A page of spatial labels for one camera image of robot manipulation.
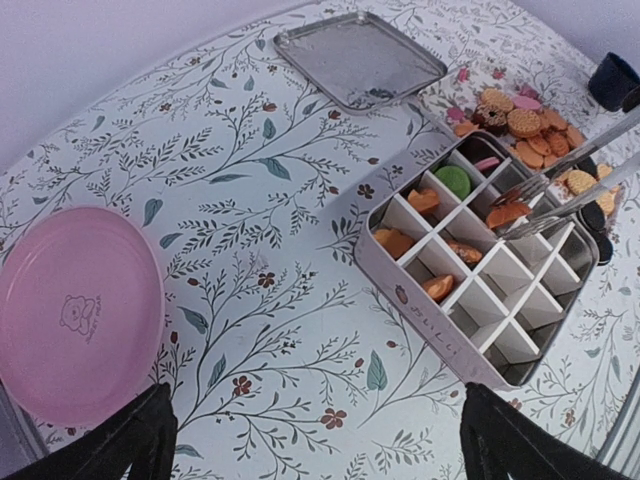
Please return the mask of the green round cookie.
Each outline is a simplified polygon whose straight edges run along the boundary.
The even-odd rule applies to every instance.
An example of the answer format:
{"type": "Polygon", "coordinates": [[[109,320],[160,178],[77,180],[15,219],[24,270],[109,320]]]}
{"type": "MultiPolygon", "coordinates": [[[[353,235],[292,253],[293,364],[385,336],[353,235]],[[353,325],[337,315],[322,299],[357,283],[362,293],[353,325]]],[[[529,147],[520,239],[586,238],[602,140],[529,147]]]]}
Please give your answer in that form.
{"type": "Polygon", "coordinates": [[[470,177],[461,167],[447,165],[439,168],[434,175],[460,200],[464,200],[471,193],[470,177]]]}

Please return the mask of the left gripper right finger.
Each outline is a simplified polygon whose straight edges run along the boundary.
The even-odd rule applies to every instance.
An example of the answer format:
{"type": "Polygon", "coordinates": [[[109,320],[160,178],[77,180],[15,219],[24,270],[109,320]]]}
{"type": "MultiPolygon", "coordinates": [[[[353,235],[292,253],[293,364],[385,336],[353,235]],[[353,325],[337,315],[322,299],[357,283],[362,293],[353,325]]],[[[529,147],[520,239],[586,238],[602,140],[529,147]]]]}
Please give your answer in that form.
{"type": "Polygon", "coordinates": [[[460,442],[468,479],[623,479],[559,441],[483,384],[466,384],[460,442]]]}

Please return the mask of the pink round cookie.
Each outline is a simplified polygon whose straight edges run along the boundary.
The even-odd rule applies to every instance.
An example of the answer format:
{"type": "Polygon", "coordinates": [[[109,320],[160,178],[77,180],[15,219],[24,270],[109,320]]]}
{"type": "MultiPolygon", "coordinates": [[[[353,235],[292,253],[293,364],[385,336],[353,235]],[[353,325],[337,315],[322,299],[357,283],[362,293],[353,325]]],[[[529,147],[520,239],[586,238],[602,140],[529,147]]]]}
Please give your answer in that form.
{"type": "Polygon", "coordinates": [[[501,161],[497,157],[488,157],[474,164],[475,168],[481,172],[497,167],[501,161]]]}

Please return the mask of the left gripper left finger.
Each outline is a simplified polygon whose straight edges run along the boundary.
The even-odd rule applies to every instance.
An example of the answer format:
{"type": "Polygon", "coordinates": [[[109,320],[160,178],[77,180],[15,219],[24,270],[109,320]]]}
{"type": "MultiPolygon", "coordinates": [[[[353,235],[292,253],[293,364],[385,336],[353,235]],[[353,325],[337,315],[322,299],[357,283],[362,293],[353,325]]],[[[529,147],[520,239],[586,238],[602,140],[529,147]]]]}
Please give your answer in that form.
{"type": "Polygon", "coordinates": [[[10,479],[169,479],[177,418],[167,383],[154,384],[66,447],[10,479]]]}

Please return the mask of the orange swirl cookie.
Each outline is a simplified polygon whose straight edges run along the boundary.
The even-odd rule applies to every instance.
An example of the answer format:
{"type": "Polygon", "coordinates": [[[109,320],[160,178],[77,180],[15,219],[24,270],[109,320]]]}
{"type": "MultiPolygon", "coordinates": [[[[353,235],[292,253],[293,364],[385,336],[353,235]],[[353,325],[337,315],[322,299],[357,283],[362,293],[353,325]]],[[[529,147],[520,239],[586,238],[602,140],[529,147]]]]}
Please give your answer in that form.
{"type": "Polygon", "coordinates": [[[398,229],[378,229],[373,237],[383,249],[398,260],[415,244],[415,240],[398,229]]]}

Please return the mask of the pink divided cookie tin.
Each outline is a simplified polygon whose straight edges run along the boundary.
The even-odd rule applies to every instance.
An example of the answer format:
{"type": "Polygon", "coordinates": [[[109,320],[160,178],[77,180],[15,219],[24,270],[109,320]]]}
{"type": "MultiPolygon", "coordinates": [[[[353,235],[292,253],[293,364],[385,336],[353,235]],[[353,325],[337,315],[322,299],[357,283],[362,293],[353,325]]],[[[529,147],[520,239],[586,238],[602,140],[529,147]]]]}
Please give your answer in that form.
{"type": "Polygon", "coordinates": [[[538,369],[599,260],[576,220],[517,240],[492,203],[525,170],[492,135],[449,147],[373,207],[357,265],[465,382],[512,390],[538,369]]]}

